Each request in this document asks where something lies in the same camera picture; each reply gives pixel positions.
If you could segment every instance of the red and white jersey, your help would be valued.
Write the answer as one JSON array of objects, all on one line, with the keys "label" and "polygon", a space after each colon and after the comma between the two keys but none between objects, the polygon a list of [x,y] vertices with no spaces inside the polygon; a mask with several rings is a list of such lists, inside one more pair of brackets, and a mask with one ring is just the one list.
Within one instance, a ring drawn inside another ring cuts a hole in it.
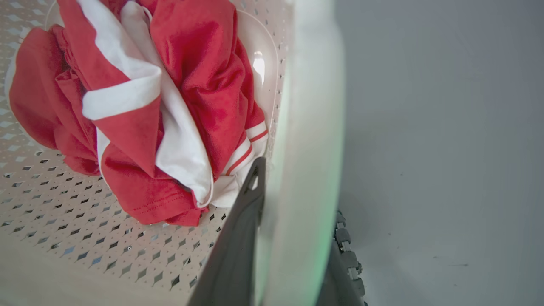
[{"label": "red and white jersey", "polygon": [[195,225],[208,204],[233,204],[264,153],[264,114],[229,1],[141,2],[59,0],[65,28],[29,33],[10,102],[137,220]]}]

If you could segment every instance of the white trim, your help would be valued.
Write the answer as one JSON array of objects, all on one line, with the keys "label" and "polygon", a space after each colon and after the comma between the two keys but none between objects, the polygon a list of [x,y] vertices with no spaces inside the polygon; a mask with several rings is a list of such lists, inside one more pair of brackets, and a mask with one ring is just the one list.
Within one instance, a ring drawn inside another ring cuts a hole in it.
[{"label": "white trim", "polygon": [[204,208],[204,207],[208,206],[209,203],[212,201],[212,196],[214,194],[214,184],[213,184],[213,172],[212,172],[211,166],[210,166],[209,175],[210,175],[209,176],[209,181],[212,182],[212,183],[211,183],[211,187],[209,189],[209,192],[206,194],[206,196],[204,198],[202,198],[200,200],[199,200],[199,198],[196,198],[197,195],[196,195],[194,189],[192,189],[193,194],[194,194],[194,196],[196,198],[196,201],[197,201],[196,202],[196,207],[197,208]]},{"label": "white trim", "polygon": [[267,150],[267,144],[268,144],[268,135],[251,143],[251,146],[253,146],[253,150],[255,151],[255,157],[264,156],[264,153]]},{"label": "white trim", "polygon": [[153,70],[149,76],[87,92],[83,96],[83,115],[99,120],[149,105],[160,95],[162,73],[159,67]]},{"label": "white trim", "polygon": [[[232,167],[232,165],[234,165],[236,162],[238,162],[246,153],[247,151],[251,149],[251,152],[248,154],[248,156],[244,159],[244,161],[247,161],[247,160],[251,160],[255,153],[254,153],[254,150],[252,149],[251,147],[251,143],[249,142],[249,139],[246,137],[246,139],[242,142],[241,145],[239,145],[236,150],[234,150],[234,153],[232,153],[231,155],[231,158],[229,158],[228,162],[227,162],[227,166],[225,167],[225,169],[223,170],[223,172],[221,173],[222,175],[226,175],[228,170]],[[242,161],[242,163],[240,163],[239,165],[237,165],[231,172],[230,172],[230,175],[233,175],[234,173],[236,173],[236,171],[238,169],[240,169],[241,167],[243,167],[245,165],[245,162]]]},{"label": "white trim", "polygon": [[96,30],[95,44],[102,55],[129,79],[153,75],[156,67],[144,57],[113,13],[99,0],[77,0]]},{"label": "white trim", "polygon": [[102,178],[104,179],[104,182],[106,182],[106,185],[108,184],[108,182],[106,181],[106,177],[104,176],[104,173],[102,172],[102,156],[104,155],[104,151],[106,150],[106,147],[109,145],[109,143],[110,143],[109,138],[104,133],[102,133],[102,131],[98,129],[97,127],[96,128],[96,153],[98,156],[98,168],[100,169],[100,173],[102,174]]},{"label": "white trim", "polygon": [[267,124],[263,121],[263,122],[257,124],[256,126],[245,130],[245,132],[248,134],[248,138],[251,139],[253,137],[259,136],[260,134],[262,134],[266,130],[267,130]]},{"label": "white trim", "polygon": [[215,207],[232,207],[241,187],[236,177],[222,175],[217,178],[213,185],[216,191],[210,204]]}]

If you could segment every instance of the gray surface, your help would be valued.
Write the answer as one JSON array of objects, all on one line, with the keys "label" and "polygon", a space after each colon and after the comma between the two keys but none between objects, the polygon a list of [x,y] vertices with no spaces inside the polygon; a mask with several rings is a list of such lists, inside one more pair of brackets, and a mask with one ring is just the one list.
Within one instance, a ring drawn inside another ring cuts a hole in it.
[{"label": "gray surface", "polygon": [[544,5],[338,0],[341,209],[382,305],[543,305]]}]

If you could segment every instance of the clothing pile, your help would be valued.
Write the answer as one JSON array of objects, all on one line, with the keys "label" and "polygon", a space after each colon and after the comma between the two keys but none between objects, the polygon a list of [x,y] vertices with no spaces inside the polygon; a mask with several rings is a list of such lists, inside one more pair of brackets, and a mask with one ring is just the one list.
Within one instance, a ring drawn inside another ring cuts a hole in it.
[{"label": "clothing pile", "polygon": [[58,0],[32,29],[11,109],[74,171],[102,175],[144,224],[231,206],[268,139],[228,0]]}]

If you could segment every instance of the red fabric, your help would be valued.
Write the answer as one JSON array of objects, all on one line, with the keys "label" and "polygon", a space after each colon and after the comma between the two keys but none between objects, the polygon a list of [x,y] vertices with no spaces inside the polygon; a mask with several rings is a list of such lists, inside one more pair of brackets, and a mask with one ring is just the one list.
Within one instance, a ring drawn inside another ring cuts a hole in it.
[{"label": "red fabric", "polygon": [[[126,1],[101,0],[117,18]],[[237,38],[236,10],[227,0],[140,2],[153,13],[153,41],[195,119],[217,179],[246,138],[245,130],[264,121]],[[40,144],[65,154],[73,170],[90,175],[100,174],[98,127],[111,141],[102,156],[102,175],[127,213],[144,224],[197,225],[202,211],[190,190],[155,166],[163,136],[160,97],[112,117],[92,122],[83,117],[86,91],[129,79],[97,48],[96,32],[79,4],[58,3],[66,28],[32,30],[17,55],[10,99],[19,122]]]},{"label": "red fabric", "polygon": [[38,143],[58,149],[74,171],[99,175],[96,129],[81,114],[84,89],[66,64],[55,36],[32,29],[19,48],[10,91],[11,110]]}]

